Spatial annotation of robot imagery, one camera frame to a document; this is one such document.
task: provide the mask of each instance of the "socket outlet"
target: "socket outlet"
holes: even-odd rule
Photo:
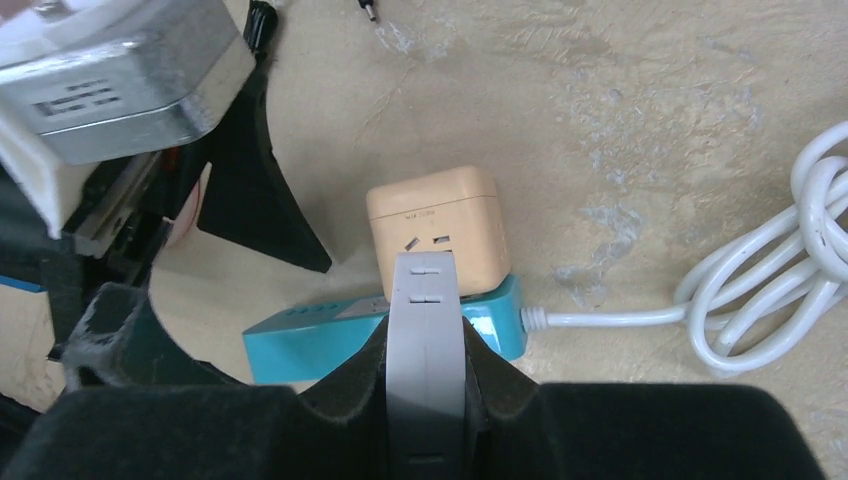
[[[453,253],[462,296],[494,290],[510,271],[495,180],[478,167],[377,187],[366,202],[389,300],[399,253]]]

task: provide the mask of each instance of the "floor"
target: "floor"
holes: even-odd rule
[[[247,1],[228,4],[241,24]],[[285,11],[271,135],[335,266],[310,273],[192,231],[151,287],[178,343],[244,381],[246,327],[379,291],[373,186],[484,167],[528,304],[661,307],[698,260],[789,205],[794,156],[848,111],[838,0],[383,0],[377,26],[354,0]],[[44,298],[0,302],[0,391],[45,408],[62,379],[43,359]],[[846,314],[727,381],[771,392],[848,479]],[[717,381],[677,326],[539,333],[517,365],[540,382]]]

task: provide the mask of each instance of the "power strip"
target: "power strip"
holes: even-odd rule
[[[524,354],[521,286],[508,275],[495,290],[462,301],[462,315],[506,360]],[[255,383],[317,380],[359,351],[389,314],[383,296],[283,310],[242,334]]]
[[[12,287],[18,290],[23,290],[25,292],[30,293],[41,293],[44,291],[44,288],[41,285],[37,285],[35,283],[25,282],[23,280],[17,280],[10,277],[4,277],[0,275],[0,285],[6,287]]]

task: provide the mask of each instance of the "white power cord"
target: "white power cord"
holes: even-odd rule
[[[527,332],[549,327],[636,327],[684,322],[698,357],[718,376],[762,367],[789,351],[816,320],[848,295],[848,234],[835,219],[848,208],[848,159],[822,158],[848,139],[848,122],[816,137],[792,167],[790,185],[795,205],[753,232],[705,258],[677,287],[674,306],[626,313],[546,313],[521,310]],[[754,254],[791,233],[762,261],[725,283]],[[768,282],[742,308],[725,314],[717,309],[751,292],[806,250],[806,258]],[[759,320],[803,297],[792,317],[745,352],[731,355],[736,342]],[[706,331],[718,330],[710,343]]]

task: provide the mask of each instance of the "black plastic part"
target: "black plastic part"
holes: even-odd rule
[[[263,70],[266,60],[270,59],[272,42],[279,24],[280,17],[273,6],[261,0],[250,0],[243,37],[256,57],[257,66]]]
[[[332,260],[271,151],[267,88],[268,76],[257,67],[210,134],[212,171],[197,226],[299,267],[327,272]]]
[[[71,393],[36,422],[3,480],[388,478],[387,324],[300,396],[243,385]],[[466,478],[824,478],[760,390],[539,386],[468,322],[465,335]]]

